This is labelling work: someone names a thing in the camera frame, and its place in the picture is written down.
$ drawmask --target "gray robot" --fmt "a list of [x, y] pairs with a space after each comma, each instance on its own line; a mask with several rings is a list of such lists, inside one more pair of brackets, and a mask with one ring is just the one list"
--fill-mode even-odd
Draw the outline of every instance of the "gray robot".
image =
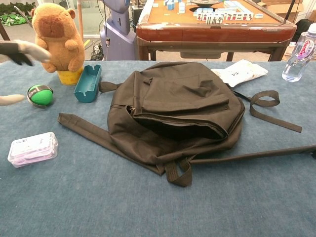
[[129, 0], [100, 0], [111, 9], [111, 16], [104, 22], [101, 42], [106, 60], [138, 60], [136, 34], [131, 31]]

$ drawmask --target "clear plastic container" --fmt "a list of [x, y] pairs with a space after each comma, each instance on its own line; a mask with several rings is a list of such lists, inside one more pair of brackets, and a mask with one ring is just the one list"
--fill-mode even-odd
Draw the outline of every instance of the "clear plastic container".
[[16, 168], [57, 156], [58, 142], [53, 132], [14, 140], [8, 161]]

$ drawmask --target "stuffed animal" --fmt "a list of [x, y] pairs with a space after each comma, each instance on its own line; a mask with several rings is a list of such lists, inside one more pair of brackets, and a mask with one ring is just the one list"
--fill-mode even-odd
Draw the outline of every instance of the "stuffed animal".
[[73, 9], [66, 10], [54, 3], [32, 9], [35, 43], [51, 53], [49, 63], [42, 63], [49, 73], [77, 72], [84, 62], [84, 46], [76, 28]]

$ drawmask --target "green cloth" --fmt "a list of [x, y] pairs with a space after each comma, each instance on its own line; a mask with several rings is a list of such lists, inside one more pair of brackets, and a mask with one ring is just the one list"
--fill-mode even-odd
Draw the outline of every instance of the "green cloth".
[[26, 19], [19, 14], [4, 14], [0, 16], [0, 20], [4, 26], [20, 25], [27, 22]]

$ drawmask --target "backpack strap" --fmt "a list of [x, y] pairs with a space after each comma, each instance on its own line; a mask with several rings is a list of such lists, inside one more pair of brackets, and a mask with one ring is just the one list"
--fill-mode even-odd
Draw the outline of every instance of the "backpack strap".
[[84, 119], [72, 115], [72, 114], [63, 114], [60, 113], [58, 116], [58, 122], [67, 127], [68, 129], [78, 133], [79, 135], [87, 138], [88, 140], [134, 162], [137, 163], [149, 170], [151, 170], [154, 173], [157, 173], [159, 175], [162, 175], [164, 173], [164, 168], [162, 165], [148, 165], [139, 163], [128, 156], [126, 156], [121, 150], [119, 150], [115, 144], [111, 140], [111, 136], [108, 131], [105, 131], [101, 129], [100, 127], [93, 125]]
[[192, 183], [192, 169], [188, 158], [179, 162], [179, 166], [183, 171], [183, 174], [179, 176], [177, 170], [177, 163], [175, 161], [164, 164], [167, 180], [169, 183], [178, 185], [180, 187], [186, 187]]
[[114, 84], [108, 81], [101, 81], [99, 82], [99, 91], [102, 93], [113, 91], [113, 90], [116, 90], [120, 85], [122, 85], [122, 83]]
[[222, 163], [222, 162], [236, 161], [236, 160], [246, 160], [246, 159], [254, 159], [254, 158], [264, 158], [264, 157], [278, 157], [278, 156], [303, 154], [303, 153], [310, 153], [312, 157], [316, 159], [316, 145], [294, 147], [294, 148], [287, 148], [287, 149], [273, 150], [273, 151], [266, 151], [266, 152], [249, 153], [249, 154], [244, 154], [244, 155], [232, 156], [228, 158], [194, 159], [194, 160], [191, 160], [190, 163], [191, 164]]
[[193, 159], [195, 156], [191, 158], [186, 158], [180, 161], [179, 167], [183, 171], [183, 174], [179, 176], [177, 170], [177, 163], [172, 161], [164, 164], [167, 180], [169, 183], [175, 184], [180, 187], [186, 187], [191, 185], [192, 183], [192, 168], [191, 164], [210, 164], [210, 163], [222, 163], [229, 161], [237, 161], [237, 160], [247, 160], [254, 158], [265, 158], [265, 157], [277, 157], [277, 156], [285, 156], [285, 155], [294, 155], [294, 154], [302, 154], [302, 153], [311, 153], [312, 157], [316, 159], [316, 145], [305, 146], [305, 147], [296, 147], [296, 148], [288, 148], [274, 151], [266, 151], [266, 152], [258, 152], [258, 153], [250, 153], [239, 156], [232, 156], [228, 158], [210, 158], [210, 159]]
[[[271, 116], [268, 116], [265, 114], [262, 114], [253, 108], [254, 104], [259, 105], [261, 107], [273, 107], [273, 106], [278, 105], [280, 103], [280, 99], [279, 99], [277, 91], [275, 91], [275, 90], [261, 91], [261, 92], [255, 94], [253, 97], [245, 96], [245, 95], [243, 95], [239, 92], [236, 92], [236, 91], [233, 91], [233, 93], [236, 96], [250, 102], [250, 114], [252, 116], [259, 118], [259, 119], [262, 119], [264, 121], [273, 123], [275, 125], [285, 127], [287, 129], [290, 129], [290, 130], [293, 130], [296, 132], [300, 132], [300, 133], [302, 132], [302, 127], [300, 127], [300, 126], [297, 126], [297, 125], [292, 124], [290, 122], [286, 122], [286, 121], [283, 121], [283, 120], [280, 120], [280, 119], [277, 119], [277, 118], [274, 118], [274, 117], [271, 117]], [[272, 97], [274, 100], [261, 100], [260, 98], [264, 97], [264, 96]]]

